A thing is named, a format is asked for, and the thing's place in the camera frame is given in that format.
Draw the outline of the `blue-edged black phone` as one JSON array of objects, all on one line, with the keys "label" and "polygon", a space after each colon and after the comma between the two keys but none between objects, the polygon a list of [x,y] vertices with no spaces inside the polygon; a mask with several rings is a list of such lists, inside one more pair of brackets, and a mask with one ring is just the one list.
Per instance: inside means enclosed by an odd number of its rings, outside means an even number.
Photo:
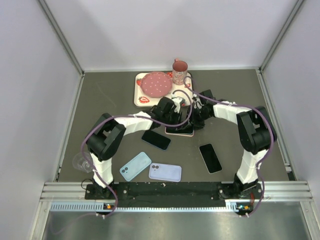
[{"label": "blue-edged black phone", "polygon": [[141,139],[153,145],[154,147],[161,149],[163,151],[167,150],[168,146],[171,143],[171,140],[168,137],[165,137],[157,132],[154,132],[152,130],[147,130],[142,135]]}]

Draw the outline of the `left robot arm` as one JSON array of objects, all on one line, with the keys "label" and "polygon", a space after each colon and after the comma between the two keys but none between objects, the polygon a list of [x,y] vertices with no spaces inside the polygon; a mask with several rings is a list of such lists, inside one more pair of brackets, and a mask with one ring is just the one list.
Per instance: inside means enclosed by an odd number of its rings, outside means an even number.
[{"label": "left robot arm", "polygon": [[85,147],[91,154],[91,160],[88,162],[93,168],[93,183],[98,195],[106,199],[113,194],[112,157],[116,154],[123,137],[160,126],[178,128],[187,124],[193,110],[190,106],[187,117],[182,120],[181,104],[182,100],[179,97],[162,97],[158,104],[135,114],[112,116],[104,113],[100,116],[80,147],[82,154]]}]

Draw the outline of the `pink phone case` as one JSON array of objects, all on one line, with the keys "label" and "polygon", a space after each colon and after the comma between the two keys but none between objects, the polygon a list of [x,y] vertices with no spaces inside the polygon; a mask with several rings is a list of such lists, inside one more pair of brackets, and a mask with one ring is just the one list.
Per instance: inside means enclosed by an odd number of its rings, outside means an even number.
[{"label": "pink phone case", "polygon": [[166,127],[164,132],[167,135],[192,137],[194,135],[194,128],[192,126],[184,129],[171,129]]}]

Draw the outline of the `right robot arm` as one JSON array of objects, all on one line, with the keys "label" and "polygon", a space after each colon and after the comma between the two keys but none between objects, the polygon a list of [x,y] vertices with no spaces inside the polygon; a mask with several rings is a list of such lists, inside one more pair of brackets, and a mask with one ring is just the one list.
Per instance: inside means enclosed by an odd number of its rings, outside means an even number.
[{"label": "right robot arm", "polygon": [[209,118],[223,119],[237,125],[243,147],[241,164],[232,185],[221,183],[218,191],[223,199],[245,198],[257,186],[262,160],[277,140],[268,111],[263,106],[251,108],[223,99],[216,100],[210,90],[194,93],[192,99],[190,121],[194,128],[204,128],[205,120]]}]

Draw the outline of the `green-edged black phone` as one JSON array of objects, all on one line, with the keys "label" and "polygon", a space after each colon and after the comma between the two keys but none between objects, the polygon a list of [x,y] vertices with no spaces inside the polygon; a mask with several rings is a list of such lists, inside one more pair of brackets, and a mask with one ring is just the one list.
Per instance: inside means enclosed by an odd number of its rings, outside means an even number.
[{"label": "green-edged black phone", "polygon": [[173,129],[166,127],[165,128],[166,134],[181,134],[181,135],[192,135],[194,133],[194,128],[192,126],[188,126],[185,128]]}]

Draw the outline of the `lavender phone case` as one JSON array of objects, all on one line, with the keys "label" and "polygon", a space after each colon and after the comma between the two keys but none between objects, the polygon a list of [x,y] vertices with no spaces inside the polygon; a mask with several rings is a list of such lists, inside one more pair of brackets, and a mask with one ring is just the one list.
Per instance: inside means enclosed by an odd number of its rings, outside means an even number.
[{"label": "lavender phone case", "polygon": [[182,168],[178,165],[152,163],[149,168],[148,176],[153,180],[180,182]]}]

